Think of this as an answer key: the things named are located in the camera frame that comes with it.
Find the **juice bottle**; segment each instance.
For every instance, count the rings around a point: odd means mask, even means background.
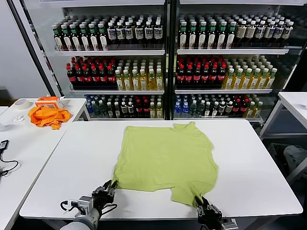
[[[267,79],[267,74],[269,72],[268,68],[264,68],[262,74],[260,74],[259,81],[257,82],[255,88],[256,89],[263,89],[264,83]]]
[[[256,68],[254,74],[250,77],[248,89],[254,90],[260,78],[260,69]]]
[[[232,79],[233,79],[233,76],[234,76],[234,72],[235,70],[233,68],[230,68],[225,79],[224,79],[224,82],[223,82],[223,86],[222,88],[223,89],[227,89],[229,90],[231,88],[231,83],[232,83]]]
[[[157,81],[155,79],[153,69],[149,69],[148,85],[149,85],[149,90],[156,90],[157,89]]]
[[[244,77],[243,77],[243,79],[242,79],[242,81],[240,83],[240,86],[239,86],[240,89],[243,89],[243,90],[247,89],[248,83],[249,83],[250,77],[251,77],[251,72],[252,72],[251,68],[248,68],[246,70],[246,73],[245,73],[245,75],[244,75]]]

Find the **table leg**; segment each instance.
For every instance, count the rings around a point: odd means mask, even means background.
[[[260,137],[261,140],[263,140],[265,138],[265,134],[268,132],[268,130],[270,129],[270,127],[274,123],[275,119],[277,118],[277,115],[279,114],[279,112],[281,111],[282,108],[283,108],[283,104],[282,104],[281,100],[279,99],[276,106],[272,110],[269,118],[265,122],[265,124],[264,124],[264,126],[263,126],[263,128],[262,128],[262,130],[259,134],[259,137]]]
[[[269,224],[273,223],[275,220],[277,220],[279,216],[273,216],[273,217],[259,217],[257,220],[252,222],[250,225],[248,225],[245,230],[261,230],[268,226]]]
[[[42,219],[42,221],[55,230],[60,230],[67,225],[67,223],[61,219]]]

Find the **bottle label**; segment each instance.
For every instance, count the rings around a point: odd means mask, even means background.
[[[215,39],[215,34],[209,35],[209,38],[208,38],[208,47],[207,47],[208,49],[212,49],[212,48],[213,48],[214,39]]]
[[[157,88],[158,90],[163,90],[162,89],[162,79],[157,79]]]
[[[265,87],[266,89],[270,89],[272,84],[273,84],[273,81],[275,80],[275,78],[271,78],[269,79],[268,83],[267,83],[267,86]]]
[[[154,29],[154,38],[155,39],[162,39],[162,28],[155,28]]]
[[[124,82],[125,82],[126,90],[130,90],[130,81],[129,80],[124,80]]]
[[[134,90],[139,90],[139,80],[134,79],[133,80],[133,86],[134,86]]]
[[[236,81],[235,81],[235,84],[234,84],[234,90],[237,90],[239,88],[240,82],[241,82],[241,79],[237,78]]]
[[[273,38],[279,39],[282,36],[282,33],[283,33],[283,27],[276,27],[273,34]]]
[[[246,29],[245,37],[246,38],[253,38],[256,28],[255,27],[248,27]]]
[[[81,46],[80,46],[80,43],[79,43],[79,39],[77,37],[72,37],[72,41],[76,47],[76,50],[77,51],[81,51]]]
[[[231,82],[232,82],[232,78],[228,79],[227,82],[226,82],[226,86],[225,86],[225,89],[229,90],[230,89],[230,86],[231,86]]]
[[[109,113],[109,118],[113,118],[113,112],[109,110],[108,113]]]
[[[107,50],[107,43],[106,43],[106,37],[105,36],[100,36],[100,42],[101,42],[103,50]]]
[[[219,40],[217,41],[217,46],[216,46],[217,49],[221,49],[223,47],[224,39],[225,39],[225,35],[220,34]]]
[[[206,35],[204,34],[200,35],[199,40],[198,40],[198,49],[203,49],[203,46],[205,44],[205,38],[206,38]]]
[[[247,78],[247,79],[244,80],[243,85],[242,85],[242,89],[243,89],[243,90],[246,90],[246,89],[247,89],[248,83],[249,83],[249,78]]]
[[[154,112],[154,110],[151,110],[151,111],[150,111],[150,118],[155,118],[155,112]]]
[[[136,37],[136,39],[143,39],[144,38],[143,28],[135,28],[135,37]]]
[[[133,30],[132,28],[125,28],[126,39],[133,39]]]
[[[184,49],[186,47],[186,39],[187,36],[185,34],[180,35],[180,49]]]
[[[258,78],[255,78],[252,82],[251,82],[251,85],[250,85],[250,89],[253,90],[255,89],[255,86],[258,82]]]
[[[231,48],[232,42],[234,41],[234,37],[235,37],[234,34],[228,35],[227,43],[226,43],[226,49],[230,49]]]
[[[120,118],[120,111],[119,111],[119,110],[116,110],[116,111],[115,111],[115,115],[116,115],[117,118]]]
[[[59,48],[59,51],[64,51],[64,47],[63,47],[63,44],[62,44],[62,41],[60,38],[58,37],[55,37],[54,40],[56,41],[57,43],[57,46]]]
[[[193,48],[194,48],[195,38],[196,38],[196,35],[195,35],[195,34],[191,34],[191,35],[190,35],[190,39],[189,39],[189,49],[193,49]]]
[[[145,38],[146,39],[152,39],[154,37],[153,33],[154,33],[154,30],[151,27],[145,28]]]
[[[124,31],[124,28],[121,28],[121,29],[116,29],[116,34],[117,34],[117,38],[119,40],[123,40],[125,39],[125,31]]]
[[[194,81],[199,81],[201,79],[200,75],[193,75],[193,80]]]
[[[98,50],[97,38],[94,37],[94,36],[91,36],[91,41],[92,41],[93,49],[94,49],[94,50]]]
[[[261,78],[259,85],[258,85],[258,89],[263,89],[263,85],[264,85],[265,81],[266,81],[265,78]]]
[[[123,89],[123,83],[121,82],[121,80],[117,80],[116,83],[117,83],[117,86],[118,86],[118,90],[124,90]]]
[[[87,37],[81,37],[81,39],[82,39],[82,42],[83,42],[84,49],[86,51],[89,51],[90,50],[90,46],[88,45]]]

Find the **beverage bottle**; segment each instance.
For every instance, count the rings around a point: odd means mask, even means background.
[[[247,29],[246,21],[242,21],[241,24],[237,26],[237,31],[236,31],[236,42],[237,43],[243,42],[246,29]]]
[[[78,34],[76,25],[70,24],[69,27],[71,29],[71,39],[72,39],[73,45],[74,45],[76,51],[81,51],[80,44],[82,44],[82,42],[81,42],[80,35]]]
[[[130,76],[127,69],[124,70],[124,83],[126,90],[133,90],[132,85],[130,85]]]
[[[251,118],[255,108],[255,102],[250,102],[249,108],[244,112],[243,117]]]
[[[144,100],[143,111],[144,111],[144,117],[150,118],[150,109],[149,109],[149,103],[147,99]]]
[[[196,40],[196,22],[191,22],[191,27],[189,31],[189,49],[194,49]]]
[[[162,70],[160,68],[157,69],[157,89],[163,90],[163,77],[162,77]]]
[[[107,41],[106,41],[106,29],[103,23],[98,24],[99,28],[99,40],[103,50],[107,50]]]
[[[90,42],[89,42],[90,36],[87,33],[86,26],[85,24],[80,24],[79,27],[81,30],[81,40],[82,40],[83,48],[84,50],[89,51],[90,50]]]
[[[269,75],[267,81],[264,84],[264,88],[265,89],[270,89],[271,88],[271,86],[273,84],[273,81],[275,80],[276,72],[277,72],[277,68],[272,68],[271,74]]]
[[[215,27],[216,27],[216,22],[211,21],[210,22],[210,31],[208,33],[208,49],[212,49],[214,47],[214,41],[215,41]]]
[[[204,110],[205,110],[205,100],[201,100],[201,103],[197,107],[195,117],[201,117]]]
[[[196,100],[193,100],[193,102],[192,102],[192,104],[189,108],[189,117],[194,117],[196,110],[197,110]]]
[[[157,81],[154,75],[154,69],[149,69],[148,85],[149,85],[149,90],[157,89]]]
[[[232,47],[232,43],[235,38],[235,30],[236,30],[236,22],[231,22],[229,31],[227,33],[226,49],[230,49]]]
[[[122,78],[122,75],[120,74],[120,71],[117,69],[115,71],[115,74],[116,74],[116,83],[117,83],[117,87],[118,87],[118,90],[125,90],[124,89],[124,80]]]
[[[225,40],[225,35],[226,35],[226,25],[227,25],[227,22],[221,22],[220,23],[220,30],[219,32],[217,33],[217,36],[216,36],[216,48],[217,49],[221,49],[223,48],[223,45],[224,45],[224,40]]]
[[[201,22],[200,31],[198,33],[198,49],[203,49],[206,40],[206,22]]]
[[[150,102],[150,118],[155,118],[154,102]]]
[[[140,90],[139,74],[136,69],[132,70],[132,82],[134,90]]]
[[[216,75],[217,75],[217,65],[214,64],[213,68],[210,70],[209,72],[209,85],[212,88],[215,88],[215,79],[216,79]]]
[[[214,102],[213,107],[212,107],[212,111],[211,111],[212,117],[215,117],[217,115],[218,107],[219,107],[219,103],[217,101]]]

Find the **white table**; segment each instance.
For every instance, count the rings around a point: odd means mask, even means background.
[[[0,230],[9,230],[18,217],[19,209],[33,187],[36,179],[44,168],[54,148],[65,131],[78,119],[84,110],[86,99],[63,99],[65,109],[72,118],[62,123],[59,130],[51,127],[36,127],[30,122],[27,113],[34,106],[37,99],[28,99],[31,107],[17,110],[14,105],[0,115],[0,123],[5,130],[0,131],[0,142],[8,139],[8,149],[3,152],[4,160],[17,160],[20,166],[7,176],[0,178]],[[16,116],[24,116],[24,121],[14,123]],[[14,166],[14,163],[0,162],[3,170]]]
[[[63,136],[20,210],[25,218],[73,219],[60,203],[90,196],[112,178],[126,126],[172,127],[184,121],[74,122]],[[246,120],[195,120],[214,145],[218,181],[205,197],[224,217],[280,216],[302,207],[261,140]],[[116,190],[118,208],[106,219],[194,219],[197,211],[172,202],[170,189]]]
[[[271,135],[269,130],[276,120],[278,114],[285,107],[301,124],[307,129],[307,92],[279,92],[279,101],[272,110],[269,118],[267,119],[264,127],[260,132],[260,138],[265,139],[267,136],[278,137],[280,134]],[[302,135],[302,133],[287,133],[287,137],[294,135]],[[307,158],[297,166],[293,172],[286,178],[289,184],[292,184],[303,173],[307,167]]]

